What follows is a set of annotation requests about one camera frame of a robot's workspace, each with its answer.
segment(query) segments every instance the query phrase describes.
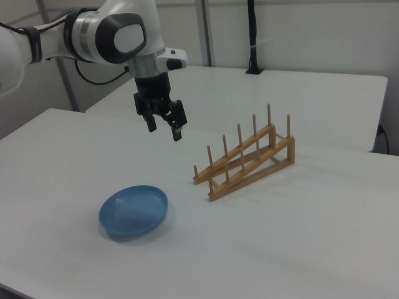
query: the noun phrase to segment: black cable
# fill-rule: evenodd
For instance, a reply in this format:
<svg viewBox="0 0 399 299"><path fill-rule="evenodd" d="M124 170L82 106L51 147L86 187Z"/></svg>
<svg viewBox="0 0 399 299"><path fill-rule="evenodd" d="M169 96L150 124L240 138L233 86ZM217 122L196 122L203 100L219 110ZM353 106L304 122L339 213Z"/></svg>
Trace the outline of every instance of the black cable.
<svg viewBox="0 0 399 299"><path fill-rule="evenodd" d="M385 141L387 142L387 154L389 154L389 142L388 142L387 132L385 132L384 128L381 128L381 133L383 133L385 136Z"/></svg>
<svg viewBox="0 0 399 299"><path fill-rule="evenodd" d="M113 79L111 79L109 81L106 81L106 82L93 82L93 81L90 81L88 78L86 78L82 74L82 72L80 71L79 66L77 64L77 60L75 60L75 67L76 67L77 73L82 77L82 79L85 80L86 82L90 83L90 84L93 84L93 85L106 85L106 84L109 84L109 83L112 83L112 82L118 80L120 77L122 77L126 73L129 73L129 68L125 67L125 71L123 73L119 74L118 76L116 76L115 78L113 78Z"/></svg>
<svg viewBox="0 0 399 299"><path fill-rule="evenodd" d="M27 34L25 31L23 31L21 29L16 29L14 27L8 26L7 24L1 23L1 22L0 22L0 26L6 28L8 30L11 30L13 32L16 32L16 33Z"/></svg>
<svg viewBox="0 0 399 299"><path fill-rule="evenodd" d="M64 22L65 22L65 19L60 20L60 21L54 23L53 25L50 25L49 27L39 29L39 32L45 32L45 31L47 31L47 30L49 30L49 29L52 29L52 28L54 28L54 27L57 27L58 25L61 25L61 24L64 23Z"/></svg>
<svg viewBox="0 0 399 299"><path fill-rule="evenodd" d="M52 17L49 23L53 23L53 22L55 22L56 20L59 20L59 19L61 19L62 17L65 17L67 14L70 14L70 13L73 12L73 11L74 11L74 10L68 10L68 11L60 12L58 15Z"/></svg>
<svg viewBox="0 0 399 299"><path fill-rule="evenodd" d="M57 27L58 25L61 25L61 24L64 23L64 22L65 22L65 19L60 20L60 21L54 23L53 25L50 25L50 26L48 26L48 27L39 29L39 32L40 32L40 33L41 33L41 32L45 32L45 31L47 31L47 30L49 30L49 29L52 29L52 28L54 28L54 27ZM16 32L16 33L27 34L25 31L23 31L23 30L21 30L21 29L18 29L18 28L9 26L9 25L4 24L4 23L1 23L1 22L0 22L0 27L4 27L4 28L6 28L6 29L8 29L8 30L11 30L11 31L13 31L13 32Z"/></svg>

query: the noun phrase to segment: blue bowl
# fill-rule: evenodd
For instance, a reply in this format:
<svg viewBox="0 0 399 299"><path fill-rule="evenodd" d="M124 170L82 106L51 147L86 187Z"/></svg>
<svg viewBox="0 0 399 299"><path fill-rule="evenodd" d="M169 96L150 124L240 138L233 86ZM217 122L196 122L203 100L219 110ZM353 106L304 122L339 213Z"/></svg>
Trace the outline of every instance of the blue bowl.
<svg viewBox="0 0 399 299"><path fill-rule="evenodd" d="M102 205L99 221L109 233L142 235L153 230L166 216L168 198L153 186L134 186L115 193Z"/></svg>

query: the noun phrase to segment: white table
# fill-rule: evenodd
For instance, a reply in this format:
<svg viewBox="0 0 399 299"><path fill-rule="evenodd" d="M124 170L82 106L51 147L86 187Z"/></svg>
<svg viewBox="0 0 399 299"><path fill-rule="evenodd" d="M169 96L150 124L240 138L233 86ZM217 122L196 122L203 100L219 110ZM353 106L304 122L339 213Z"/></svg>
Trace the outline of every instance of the white table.
<svg viewBox="0 0 399 299"><path fill-rule="evenodd" d="M296 164L208 202L221 134L48 110L0 141L0 283L34 298L396 298L399 159L296 145ZM229 146L236 137L227 135ZM150 184L153 232L111 240L98 212Z"/></svg>
<svg viewBox="0 0 399 299"><path fill-rule="evenodd" d="M169 76L171 98L182 100L187 128L236 133L241 123L251 132L251 115L266 122L270 103L277 132L286 131L286 115L291 114L298 142L359 151L373 148L387 87L387 78L377 76L270 70L247 75L242 69L211 67L188 67ZM131 80L86 113L142 119L136 113L135 92Z"/></svg>

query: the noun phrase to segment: robotic arm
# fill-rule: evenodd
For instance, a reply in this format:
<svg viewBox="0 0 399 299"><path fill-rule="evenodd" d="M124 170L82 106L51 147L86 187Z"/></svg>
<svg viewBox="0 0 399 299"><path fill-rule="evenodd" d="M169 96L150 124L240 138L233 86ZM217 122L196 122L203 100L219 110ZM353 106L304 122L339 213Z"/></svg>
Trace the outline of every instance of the robotic arm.
<svg viewBox="0 0 399 299"><path fill-rule="evenodd" d="M20 86L26 64L70 57L101 64L127 63L135 78L136 110L156 130L154 114L181 139L187 123L180 100L171 101L168 71L187 66L183 50L166 48L154 0L107 0L100 9L71 12L51 24L0 27L0 96Z"/></svg>

